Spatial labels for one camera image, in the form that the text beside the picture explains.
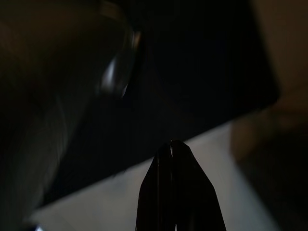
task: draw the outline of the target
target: white surface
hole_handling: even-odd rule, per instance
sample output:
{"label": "white surface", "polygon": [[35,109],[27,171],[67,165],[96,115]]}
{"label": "white surface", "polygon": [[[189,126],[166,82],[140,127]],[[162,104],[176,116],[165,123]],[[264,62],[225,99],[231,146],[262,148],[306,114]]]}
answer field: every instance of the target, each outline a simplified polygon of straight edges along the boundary
{"label": "white surface", "polygon": [[[229,131],[226,124],[185,143],[215,187],[228,231],[277,231],[230,155]],[[151,161],[38,210],[32,218],[47,231],[134,231],[139,189]]]}

